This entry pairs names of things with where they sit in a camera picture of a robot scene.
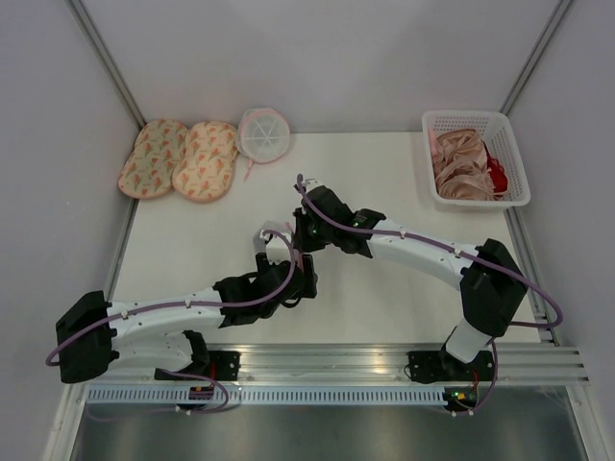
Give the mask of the floral peach laundry bag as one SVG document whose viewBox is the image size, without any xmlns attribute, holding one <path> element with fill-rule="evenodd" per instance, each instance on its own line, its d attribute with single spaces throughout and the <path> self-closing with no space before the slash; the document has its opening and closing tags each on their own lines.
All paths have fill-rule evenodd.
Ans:
<svg viewBox="0 0 615 461">
<path fill-rule="evenodd" d="M 204 121 L 189 129 L 184 158 L 172 176 L 175 191 L 196 203 L 223 197 L 234 180 L 238 154 L 236 127 L 223 121 Z"/>
<path fill-rule="evenodd" d="M 169 192 L 172 174 L 185 156 L 187 133 L 187 127 L 177 120 L 147 123 L 119 174 L 119 190 L 138 200 L 155 199 Z"/>
</svg>

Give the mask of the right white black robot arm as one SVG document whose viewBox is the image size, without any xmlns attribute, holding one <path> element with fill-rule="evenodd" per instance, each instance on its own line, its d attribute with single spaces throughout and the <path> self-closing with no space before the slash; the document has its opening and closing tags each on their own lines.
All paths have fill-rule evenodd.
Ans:
<svg viewBox="0 0 615 461">
<path fill-rule="evenodd" d="M 353 211 L 320 184 L 307 188 L 293 216 L 294 244 L 303 253 L 333 245 L 348 255 L 418 270 L 459 292 L 462 317 L 438 356 L 441 373 L 450 379 L 468 374 L 479 352 L 504 336 L 528 292 L 513 256 L 495 239 L 471 245 L 427 237 L 381 212 Z"/>
</svg>

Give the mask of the left floral peach laundry bag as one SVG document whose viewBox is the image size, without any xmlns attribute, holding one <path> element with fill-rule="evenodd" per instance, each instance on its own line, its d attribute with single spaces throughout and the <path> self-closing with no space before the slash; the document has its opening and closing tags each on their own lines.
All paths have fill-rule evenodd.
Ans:
<svg viewBox="0 0 615 461">
<path fill-rule="evenodd" d="M 169 192 L 172 174 L 185 156 L 187 133 L 187 127 L 177 120 L 147 123 L 119 174 L 119 190 L 138 200 L 155 199 Z"/>
</svg>

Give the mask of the right aluminium frame post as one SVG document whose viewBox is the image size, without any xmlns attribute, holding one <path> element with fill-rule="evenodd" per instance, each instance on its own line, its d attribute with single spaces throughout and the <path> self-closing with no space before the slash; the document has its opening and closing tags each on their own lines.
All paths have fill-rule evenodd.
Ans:
<svg viewBox="0 0 615 461">
<path fill-rule="evenodd" d="M 577 1 L 575 0 L 558 0 L 555 3 L 545 26 L 539 34 L 538 39 L 535 40 L 511 89 L 504 98 L 500 108 L 500 112 L 504 115 L 509 115 L 513 111 L 532 75 L 546 55 L 549 47 L 553 44 L 556 35 L 576 3 Z"/>
</svg>

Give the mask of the right floral peach laundry bag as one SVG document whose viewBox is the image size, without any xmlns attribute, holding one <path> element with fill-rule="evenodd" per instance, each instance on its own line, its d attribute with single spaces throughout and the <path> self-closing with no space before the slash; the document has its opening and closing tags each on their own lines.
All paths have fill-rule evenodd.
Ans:
<svg viewBox="0 0 615 461">
<path fill-rule="evenodd" d="M 175 191 L 196 203 L 223 197 L 234 180 L 238 154 L 236 127 L 223 121 L 204 121 L 189 129 L 184 158 L 172 176 Z"/>
</svg>

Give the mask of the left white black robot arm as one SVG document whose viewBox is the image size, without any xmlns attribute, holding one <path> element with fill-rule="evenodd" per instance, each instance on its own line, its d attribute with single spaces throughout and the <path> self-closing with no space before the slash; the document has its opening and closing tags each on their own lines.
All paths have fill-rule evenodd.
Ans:
<svg viewBox="0 0 615 461">
<path fill-rule="evenodd" d="M 272 263 L 259 253 L 256 263 L 252 273 L 176 299 L 108 302 L 102 291 L 86 293 L 57 321 L 58 346 L 47 363 L 59 367 L 65 384 L 120 370 L 143 371 L 156 380 L 221 376 L 205 331 L 248 326 L 317 294 L 311 255 Z"/>
</svg>

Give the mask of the aluminium frame post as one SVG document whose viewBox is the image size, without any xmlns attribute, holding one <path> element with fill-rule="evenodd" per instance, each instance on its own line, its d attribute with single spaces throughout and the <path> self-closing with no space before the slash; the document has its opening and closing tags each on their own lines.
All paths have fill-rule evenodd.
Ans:
<svg viewBox="0 0 615 461">
<path fill-rule="evenodd" d="M 532 75 L 546 55 L 549 47 L 553 44 L 556 35 L 576 3 L 577 1 L 575 0 L 558 0 L 555 3 L 545 26 L 539 34 L 538 39 L 535 40 L 511 89 L 504 98 L 500 108 L 500 112 L 504 115 L 509 115 L 513 111 Z"/>
<path fill-rule="evenodd" d="M 120 102 L 128 112 L 135 125 L 142 129 L 146 120 L 135 100 L 122 72 L 117 65 L 107 43 L 105 42 L 93 17 L 88 11 L 86 4 L 82 0 L 66 0 L 65 4 L 73 15 L 76 23 L 91 47 L 97 60 L 100 62 L 104 72 L 111 81 Z"/>
</svg>

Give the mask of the white pink mesh laundry bag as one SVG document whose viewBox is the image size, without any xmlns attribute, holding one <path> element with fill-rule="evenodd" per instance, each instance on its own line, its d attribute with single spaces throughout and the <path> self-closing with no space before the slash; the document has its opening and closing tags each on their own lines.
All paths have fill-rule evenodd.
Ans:
<svg viewBox="0 0 615 461">
<path fill-rule="evenodd" d="M 295 262 L 300 269 L 303 268 L 302 257 L 300 252 L 294 248 L 294 233 L 288 223 L 266 221 L 259 230 L 268 230 L 273 235 L 265 253 L 268 263 L 281 264 L 288 261 Z"/>
</svg>

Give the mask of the white plastic basket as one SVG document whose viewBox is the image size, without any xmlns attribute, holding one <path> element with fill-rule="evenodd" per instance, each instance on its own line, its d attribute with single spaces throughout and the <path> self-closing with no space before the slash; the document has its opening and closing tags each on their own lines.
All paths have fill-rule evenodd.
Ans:
<svg viewBox="0 0 615 461">
<path fill-rule="evenodd" d="M 530 192 L 524 165 L 508 118 L 495 111 L 486 110 L 429 110 L 422 116 L 426 156 L 428 159 L 428 182 L 434 200 L 449 209 L 504 210 L 524 206 L 529 202 Z M 475 129 L 479 132 L 492 157 L 504 167 L 508 178 L 508 190 L 495 201 L 458 201 L 441 198 L 435 189 L 428 130 L 437 135 L 446 132 Z"/>
</svg>

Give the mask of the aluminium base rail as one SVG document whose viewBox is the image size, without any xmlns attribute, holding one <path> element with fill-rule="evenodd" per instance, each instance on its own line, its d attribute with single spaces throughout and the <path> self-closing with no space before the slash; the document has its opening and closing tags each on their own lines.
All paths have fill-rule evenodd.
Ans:
<svg viewBox="0 0 615 461">
<path fill-rule="evenodd" d="M 210 351 L 239 353 L 238 384 L 265 386 L 438 384 L 586 385 L 580 352 L 552 343 L 503 343 L 452 376 L 442 371 L 436 344 L 232 345 L 208 344 Z"/>
</svg>

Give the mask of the pink bras pile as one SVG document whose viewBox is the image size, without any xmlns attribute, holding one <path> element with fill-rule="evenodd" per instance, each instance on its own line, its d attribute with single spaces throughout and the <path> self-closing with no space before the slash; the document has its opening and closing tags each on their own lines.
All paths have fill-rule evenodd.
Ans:
<svg viewBox="0 0 615 461">
<path fill-rule="evenodd" d="M 428 135 L 435 189 L 441 198 L 496 200 L 487 150 L 477 130 L 461 129 L 437 135 L 429 129 Z"/>
</svg>

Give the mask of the left aluminium frame post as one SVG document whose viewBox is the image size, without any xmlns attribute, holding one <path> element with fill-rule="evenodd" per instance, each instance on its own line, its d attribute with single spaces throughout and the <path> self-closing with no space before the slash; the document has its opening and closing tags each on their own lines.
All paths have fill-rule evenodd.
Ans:
<svg viewBox="0 0 615 461">
<path fill-rule="evenodd" d="M 142 129 L 146 120 L 135 100 L 122 72 L 117 65 L 107 43 L 105 42 L 93 17 L 88 11 L 86 4 L 82 0 L 66 0 L 65 4 L 73 15 L 76 23 L 91 47 L 97 60 L 100 62 L 104 72 L 111 81 L 120 102 L 128 112 L 135 125 Z"/>
</svg>

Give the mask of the red bra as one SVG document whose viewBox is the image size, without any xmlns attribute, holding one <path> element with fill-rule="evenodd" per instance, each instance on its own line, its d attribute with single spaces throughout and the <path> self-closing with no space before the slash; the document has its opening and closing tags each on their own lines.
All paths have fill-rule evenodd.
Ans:
<svg viewBox="0 0 615 461">
<path fill-rule="evenodd" d="M 503 196 L 508 190 L 508 178 L 504 167 L 496 158 L 491 156 L 486 144 L 483 144 L 483 148 L 487 158 L 487 172 L 493 183 L 493 195 L 496 197 Z"/>
</svg>

